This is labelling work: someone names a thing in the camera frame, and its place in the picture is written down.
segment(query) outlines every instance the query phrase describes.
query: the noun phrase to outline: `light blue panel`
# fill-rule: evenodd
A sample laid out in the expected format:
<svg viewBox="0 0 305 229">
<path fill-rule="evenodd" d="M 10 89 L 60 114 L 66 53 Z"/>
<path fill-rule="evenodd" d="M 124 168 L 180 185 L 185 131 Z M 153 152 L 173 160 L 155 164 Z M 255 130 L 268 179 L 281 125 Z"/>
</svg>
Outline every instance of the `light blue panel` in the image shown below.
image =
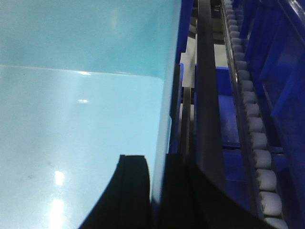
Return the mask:
<svg viewBox="0 0 305 229">
<path fill-rule="evenodd" d="M 0 228 L 77 228 L 120 154 L 160 201 L 180 0 L 0 0 Z"/>
<path fill-rule="evenodd" d="M 0 63 L 164 79 L 178 2 L 1 0 Z"/>
</svg>

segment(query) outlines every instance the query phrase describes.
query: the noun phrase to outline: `blue plastic tray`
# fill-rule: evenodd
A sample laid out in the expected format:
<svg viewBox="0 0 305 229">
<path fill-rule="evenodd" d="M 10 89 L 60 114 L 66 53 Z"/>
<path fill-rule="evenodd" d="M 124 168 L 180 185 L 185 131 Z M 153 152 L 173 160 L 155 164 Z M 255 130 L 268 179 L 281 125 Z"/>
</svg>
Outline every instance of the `blue plastic tray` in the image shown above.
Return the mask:
<svg viewBox="0 0 305 229">
<path fill-rule="evenodd" d="M 180 4 L 0 2 L 0 228 L 77 228 L 121 154 L 159 202 Z"/>
</svg>

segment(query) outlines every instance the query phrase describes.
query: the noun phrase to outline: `white roller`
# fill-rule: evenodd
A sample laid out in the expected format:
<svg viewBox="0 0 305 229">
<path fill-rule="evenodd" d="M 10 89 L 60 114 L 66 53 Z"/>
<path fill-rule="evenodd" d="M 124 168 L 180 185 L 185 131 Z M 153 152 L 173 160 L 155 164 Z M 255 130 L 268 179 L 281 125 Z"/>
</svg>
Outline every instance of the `white roller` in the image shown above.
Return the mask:
<svg viewBox="0 0 305 229">
<path fill-rule="evenodd" d="M 255 168 L 269 169 L 271 167 L 271 153 L 267 150 L 253 150 Z"/>
<path fill-rule="evenodd" d="M 276 175 L 274 171 L 268 169 L 258 169 L 256 171 L 259 189 L 262 191 L 275 191 Z"/>
<path fill-rule="evenodd" d="M 247 70 L 238 70 L 237 71 L 237 77 L 239 80 L 249 80 L 250 79 L 250 73 Z"/>
<path fill-rule="evenodd" d="M 288 229 L 288 226 L 286 224 L 286 222 L 282 219 L 277 219 L 277 218 L 265 218 L 265 221 L 270 224 L 271 226 L 273 226 L 274 228 L 277 229 Z"/>
<path fill-rule="evenodd" d="M 245 110 L 247 117 L 259 116 L 259 106 L 257 104 L 245 104 Z"/>
<path fill-rule="evenodd" d="M 236 61 L 237 70 L 247 70 L 247 62 L 246 61 Z"/>
<path fill-rule="evenodd" d="M 244 60 L 244 53 L 243 52 L 234 52 L 233 53 L 234 59 L 236 61 L 243 61 Z"/>
<path fill-rule="evenodd" d="M 263 120 L 260 117 L 249 117 L 249 131 L 250 132 L 262 132 L 264 128 Z"/>
<path fill-rule="evenodd" d="M 242 92 L 252 92 L 253 82 L 251 80 L 241 80 L 240 87 L 242 89 Z"/>
<path fill-rule="evenodd" d="M 232 43 L 232 44 L 239 44 L 239 45 L 241 45 L 241 44 L 242 44 L 242 39 L 233 37 L 233 38 L 231 39 L 231 43 Z"/>
<path fill-rule="evenodd" d="M 252 149 L 266 149 L 267 136 L 264 133 L 251 132 Z"/>
<path fill-rule="evenodd" d="M 233 9 L 232 4 L 230 4 L 230 3 L 229 4 L 225 4 L 224 7 L 225 7 L 226 10 L 232 10 Z"/>
<path fill-rule="evenodd" d="M 228 14 L 228 15 L 227 15 L 227 19 L 228 19 L 228 20 L 236 20 L 236 17 L 235 17 L 234 14 Z"/>
<path fill-rule="evenodd" d="M 228 20 L 228 25 L 237 25 L 237 20 Z"/>
<path fill-rule="evenodd" d="M 243 47 L 240 44 L 233 44 L 232 43 L 233 52 L 243 52 Z"/>
<path fill-rule="evenodd" d="M 225 10 L 225 14 L 226 15 L 229 15 L 229 14 L 235 15 L 234 10 L 232 10 L 232 9 Z"/>
<path fill-rule="evenodd" d="M 254 92 L 242 92 L 244 104 L 255 104 L 255 93 Z"/>
<path fill-rule="evenodd" d="M 282 212 L 282 201 L 274 192 L 260 192 L 263 213 L 269 216 L 278 216 Z"/>
<path fill-rule="evenodd" d="M 234 37 L 239 38 L 239 35 L 240 35 L 240 32 L 237 32 L 237 31 L 230 32 L 231 38 L 234 38 Z"/>
<path fill-rule="evenodd" d="M 238 31 L 239 31 L 239 28 L 238 28 L 237 25 L 230 25 L 230 26 L 229 26 L 229 31 L 236 31 L 236 32 L 238 32 Z"/>
</svg>

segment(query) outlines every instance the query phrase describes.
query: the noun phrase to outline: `black edge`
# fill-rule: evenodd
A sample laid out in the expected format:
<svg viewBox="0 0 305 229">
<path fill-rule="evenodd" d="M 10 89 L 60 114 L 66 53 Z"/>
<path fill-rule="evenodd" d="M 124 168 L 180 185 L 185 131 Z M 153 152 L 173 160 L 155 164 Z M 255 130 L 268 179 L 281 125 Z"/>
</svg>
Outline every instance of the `black edge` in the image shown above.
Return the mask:
<svg viewBox="0 0 305 229">
<path fill-rule="evenodd" d="M 210 0 L 198 0 L 197 27 L 196 163 L 208 178 L 224 191 L 224 156 Z"/>
<path fill-rule="evenodd" d="M 191 121 L 191 88 L 183 89 L 183 106 L 182 106 L 182 121 L 181 121 L 181 137 L 179 153 L 189 155 L 190 144 L 190 121 Z"/>
</svg>

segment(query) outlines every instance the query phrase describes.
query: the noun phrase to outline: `metal rail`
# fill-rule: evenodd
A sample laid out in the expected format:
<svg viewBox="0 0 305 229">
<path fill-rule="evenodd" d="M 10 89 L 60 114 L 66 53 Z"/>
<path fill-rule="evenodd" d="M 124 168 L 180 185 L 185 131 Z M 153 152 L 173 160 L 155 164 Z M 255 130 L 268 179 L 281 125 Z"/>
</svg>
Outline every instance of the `metal rail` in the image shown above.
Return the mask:
<svg viewBox="0 0 305 229">
<path fill-rule="evenodd" d="M 198 0 L 197 34 L 196 163 L 224 191 L 224 156 L 210 0 Z"/>
<path fill-rule="evenodd" d="M 244 170 L 246 175 L 246 182 L 249 193 L 250 210 L 260 219 L 264 219 L 262 209 L 260 207 L 259 187 L 256 181 L 255 166 L 252 156 L 252 145 L 250 142 L 250 135 L 248 132 L 248 124 L 246 119 L 246 113 L 244 110 L 244 104 L 241 94 L 239 92 L 239 86 L 237 81 L 237 72 L 234 65 L 233 50 L 231 47 L 231 38 L 229 28 L 227 24 L 227 18 L 225 16 L 223 2 L 221 6 L 221 15 L 223 18 L 224 26 L 224 43 L 226 47 L 226 54 L 228 58 L 229 72 L 231 78 L 231 85 L 233 91 L 233 97 L 236 107 L 236 116 L 238 124 L 239 141 L 241 145 L 241 152 L 244 162 Z"/>
</svg>

